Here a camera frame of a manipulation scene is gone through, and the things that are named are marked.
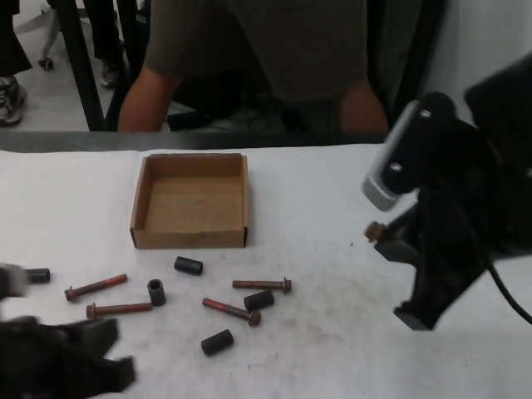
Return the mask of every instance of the bolt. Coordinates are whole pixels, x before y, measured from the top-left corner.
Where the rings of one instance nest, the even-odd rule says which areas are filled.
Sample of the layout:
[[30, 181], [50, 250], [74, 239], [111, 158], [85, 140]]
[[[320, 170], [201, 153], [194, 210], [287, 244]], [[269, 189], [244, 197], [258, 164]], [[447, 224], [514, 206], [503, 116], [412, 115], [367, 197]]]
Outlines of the bolt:
[[66, 300], [70, 302], [76, 298], [79, 298], [81, 295], [85, 295], [86, 293], [95, 293], [96, 291], [101, 291], [102, 289], [113, 287], [115, 285], [125, 283], [126, 281], [127, 274], [121, 274], [120, 276], [108, 278], [107, 280], [89, 284], [85, 287], [73, 289], [71, 286], [69, 289], [65, 290]]
[[136, 303], [134, 305], [116, 305], [116, 306], [100, 306], [97, 307], [95, 303], [86, 307], [86, 318], [97, 319], [102, 316], [111, 316], [113, 314], [127, 314], [149, 312], [153, 310], [151, 303]]
[[369, 239], [370, 243], [380, 242], [386, 231], [386, 225], [378, 222], [373, 222], [367, 226], [366, 233], [364, 235]]
[[233, 288], [280, 289], [284, 293], [292, 291], [292, 280], [284, 281], [233, 281]]
[[203, 306], [206, 306], [207, 308], [211, 308], [214, 310], [218, 310], [219, 312], [232, 314], [233, 316], [236, 316], [237, 318], [243, 318], [244, 320], [248, 320], [248, 324], [251, 327], [258, 326], [260, 323], [261, 316], [260, 316], [260, 313], [257, 312], [256, 310], [253, 310], [251, 313], [248, 313], [245, 310], [226, 305], [225, 303], [216, 302], [208, 298], [205, 298], [203, 300]]

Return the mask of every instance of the red painted bolt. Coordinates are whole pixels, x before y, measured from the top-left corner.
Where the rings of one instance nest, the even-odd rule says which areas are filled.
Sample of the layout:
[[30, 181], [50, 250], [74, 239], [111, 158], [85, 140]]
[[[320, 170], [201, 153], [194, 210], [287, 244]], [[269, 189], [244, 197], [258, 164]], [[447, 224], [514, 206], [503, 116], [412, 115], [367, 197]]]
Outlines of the red painted bolt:
[[233, 288], [280, 289], [284, 293], [292, 291], [292, 280], [284, 281], [233, 281]]
[[115, 314], [140, 313], [149, 312], [153, 310], [151, 303], [136, 303], [133, 305], [116, 305], [116, 306], [100, 306], [97, 307], [95, 303], [86, 307], [86, 318], [101, 318], [102, 316], [111, 316]]
[[123, 284], [127, 281], [127, 274], [121, 274], [113, 278], [108, 278], [107, 280], [99, 281], [98, 283], [93, 283], [86, 285], [85, 287], [80, 287], [73, 289], [72, 286], [65, 290], [65, 296], [67, 301], [79, 298], [81, 295], [86, 293], [95, 293], [96, 291], [101, 291], [102, 289], [114, 287], [118, 284]]
[[245, 310], [235, 308], [233, 306], [226, 305], [225, 303], [220, 303], [213, 301], [212, 299], [205, 298], [203, 300], [203, 306], [206, 306], [207, 308], [211, 308], [214, 310], [218, 310], [219, 312], [232, 314], [233, 316], [236, 316], [237, 318], [243, 318], [244, 320], [248, 320], [248, 324], [253, 327], [257, 326], [260, 323], [260, 313], [256, 310], [253, 310], [253, 312], [249, 313]]

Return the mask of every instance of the person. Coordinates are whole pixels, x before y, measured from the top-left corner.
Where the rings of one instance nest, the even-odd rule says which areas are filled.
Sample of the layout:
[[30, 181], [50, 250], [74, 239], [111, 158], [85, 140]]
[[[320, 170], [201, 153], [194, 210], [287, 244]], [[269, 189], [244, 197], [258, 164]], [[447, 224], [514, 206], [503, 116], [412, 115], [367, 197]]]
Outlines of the person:
[[245, 66], [255, 55], [286, 101], [330, 96], [347, 133], [387, 133], [367, 79], [366, 0], [152, 0], [145, 64], [120, 131], [158, 131], [186, 76]]
[[0, 127], [15, 126], [22, 120], [26, 91], [15, 75], [32, 68], [13, 31], [13, 15], [19, 13], [19, 0], [0, 2]]
[[103, 64], [100, 84], [115, 88], [121, 77], [122, 49], [113, 0], [83, 0], [83, 5], [92, 25], [94, 57]]
[[[53, 0], [48, 0], [53, 7]], [[122, 58], [112, 0], [84, 0], [92, 25], [95, 57], [103, 62], [100, 83], [115, 87], [120, 79]], [[22, 120], [22, 105], [27, 93], [17, 75], [32, 68], [13, 30], [13, 16], [20, 13], [20, 0], [0, 1], [0, 127], [11, 127]]]

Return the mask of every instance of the wheel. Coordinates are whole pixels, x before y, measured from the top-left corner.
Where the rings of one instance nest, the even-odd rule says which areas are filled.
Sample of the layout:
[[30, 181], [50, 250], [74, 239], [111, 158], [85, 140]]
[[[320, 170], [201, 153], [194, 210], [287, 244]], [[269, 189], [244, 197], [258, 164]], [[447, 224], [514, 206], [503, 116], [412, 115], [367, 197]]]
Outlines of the wheel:
[[39, 65], [45, 71], [51, 71], [53, 69], [53, 60], [47, 57], [44, 60], [39, 60]]

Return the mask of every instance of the chair leg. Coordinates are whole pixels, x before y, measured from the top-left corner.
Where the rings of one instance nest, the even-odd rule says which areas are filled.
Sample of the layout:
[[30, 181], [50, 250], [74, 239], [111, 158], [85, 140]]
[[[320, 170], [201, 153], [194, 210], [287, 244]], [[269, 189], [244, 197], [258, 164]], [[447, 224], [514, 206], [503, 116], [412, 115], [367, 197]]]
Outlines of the chair leg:
[[42, 47], [41, 52], [39, 53], [38, 62], [42, 69], [45, 71], [50, 71], [53, 69], [53, 60], [48, 56], [50, 49], [53, 46], [57, 39], [57, 34], [59, 33], [59, 17], [57, 16], [57, 11], [51, 9], [48, 11], [48, 22], [47, 22], [47, 37]]

